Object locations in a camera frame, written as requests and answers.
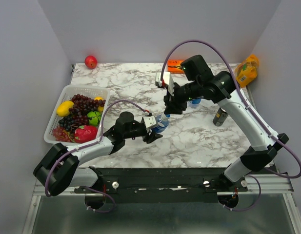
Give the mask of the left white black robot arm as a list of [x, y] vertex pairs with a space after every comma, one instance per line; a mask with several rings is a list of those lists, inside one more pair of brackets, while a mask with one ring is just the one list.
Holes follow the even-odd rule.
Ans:
[[98, 173], [94, 168], [80, 166], [119, 151], [126, 139], [142, 137], [143, 142], [150, 144], [162, 138], [161, 134], [152, 131], [156, 125], [156, 118], [151, 114], [137, 122], [131, 112], [122, 112], [102, 138], [69, 147], [61, 143], [53, 145], [36, 166], [33, 175], [44, 186], [48, 196], [57, 196], [69, 187], [86, 187], [96, 193], [102, 188]]

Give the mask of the clear bottle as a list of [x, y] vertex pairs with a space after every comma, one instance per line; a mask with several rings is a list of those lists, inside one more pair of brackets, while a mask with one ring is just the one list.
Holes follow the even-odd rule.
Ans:
[[153, 128], [153, 131], [156, 133], [162, 133], [169, 125], [169, 114], [162, 113], [156, 116], [157, 125]]
[[193, 100], [191, 100], [191, 101], [188, 102], [188, 106], [189, 106], [190, 108], [196, 109], [196, 108], [199, 107], [200, 102], [201, 102], [201, 99], [200, 99], [200, 98], [199, 98], [199, 99], [193, 99]]

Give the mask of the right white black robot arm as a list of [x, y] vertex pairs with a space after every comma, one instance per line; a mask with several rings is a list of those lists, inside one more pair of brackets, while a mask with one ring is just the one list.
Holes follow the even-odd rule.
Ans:
[[181, 66], [189, 83], [180, 86], [170, 75], [161, 77], [167, 89], [163, 98], [164, 113], [181, 115], [187, 102], [199, 98], [210, 100], [228, 113], [250, 142], [248, 150], [230, 164], [218, 180], [222, 190], [230, 191], [246, 174], [258, 172], [268, 165], [289, 138], [268, 127], [252, 108], [243, 90], [234, 84], [229, 72], [214, 75], [201, 55], [190, 57]]

